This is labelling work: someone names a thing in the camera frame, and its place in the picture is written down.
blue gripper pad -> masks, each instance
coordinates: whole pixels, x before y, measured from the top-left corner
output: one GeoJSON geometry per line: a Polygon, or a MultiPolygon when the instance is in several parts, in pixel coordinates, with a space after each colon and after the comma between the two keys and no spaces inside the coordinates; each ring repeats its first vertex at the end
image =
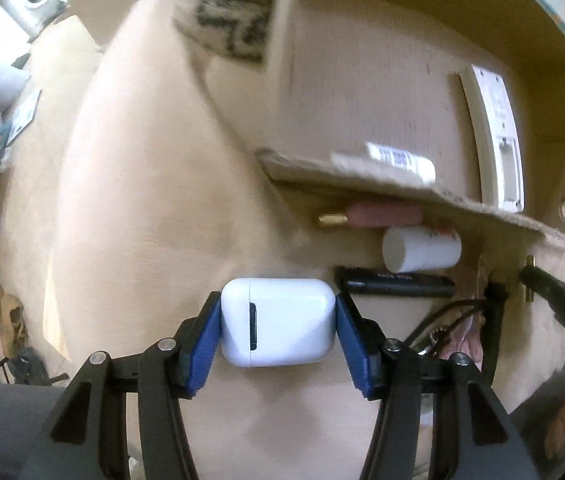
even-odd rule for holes
{"type": "Polygon", "coordinates": [[[365,398],[369,399],[373,396],[374,390],[369,353],[360,333],[360,324],[354,320],[355,317],[360,317],[360,314],[355,305],[353,305],[353,301],[351,301],[351,304],[347,303],[346,298],[342,294],[336,296],[336,332],[338,332],[338,339],[340,340],[353,384],[362,392],[365,398]]]}
{"type": "Polygon", "coordinates": [[[220,293],[212,292],[198,317],[188,321],[191,328],[187,333],[181,335],[179,330],[176,334],[181,344],[178,382],[193,397],[207,381],[220,342],[220,293]]]}

pink plastic object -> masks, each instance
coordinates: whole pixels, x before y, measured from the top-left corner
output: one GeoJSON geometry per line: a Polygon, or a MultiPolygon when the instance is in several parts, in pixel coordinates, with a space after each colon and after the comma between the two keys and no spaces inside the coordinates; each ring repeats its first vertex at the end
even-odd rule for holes
{"type": "Polygon", "coordinates": [[[352,229],[420,225],[424,216],[418,204],[396,200],[356,202],[345,213],[352,229]]]}

white earbud case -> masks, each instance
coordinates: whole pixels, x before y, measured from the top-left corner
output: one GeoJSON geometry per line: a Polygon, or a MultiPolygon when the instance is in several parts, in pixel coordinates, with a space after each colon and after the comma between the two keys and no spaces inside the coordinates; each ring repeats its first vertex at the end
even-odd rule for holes
{"type": "Polygon", "coordinates": [[[239,278],[221,304],[222,352],[235,366],[314,363],[333,346],[335,296],[320,280],[239,278]]]}

cardboard divider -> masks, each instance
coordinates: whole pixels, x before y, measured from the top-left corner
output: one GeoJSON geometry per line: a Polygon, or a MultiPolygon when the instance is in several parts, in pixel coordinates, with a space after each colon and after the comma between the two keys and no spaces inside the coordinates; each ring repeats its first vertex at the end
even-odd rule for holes
{"type": "MultiPolygon", "coordinates": [[[[535,0],[277,0],[267,76],[261,160],[272,178],[328,183],[339,171],[331,154],[363,155],[370,140],[430,158],[433,194],[457,207],[565,234],[565,35],[535,0]],[[525,181],[515,219],[481,204],[457,75],[469,64],[507,87],[525,181]]],[[[404,174],[353,167],[358,189],[431,196],[404,174]]],[[[344,176],[331,184],[347,186],[354,175],[344,176]]]]}

white tube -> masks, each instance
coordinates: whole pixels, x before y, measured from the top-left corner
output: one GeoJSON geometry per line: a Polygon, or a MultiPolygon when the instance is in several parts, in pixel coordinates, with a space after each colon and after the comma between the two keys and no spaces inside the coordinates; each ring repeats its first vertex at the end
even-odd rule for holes
{"type": "Polygon", "coordinates": [[[392,227],[382,240],[382,256],[391,272],[449,269],[461,252],[460,236],[451,229],[392,227]]]}

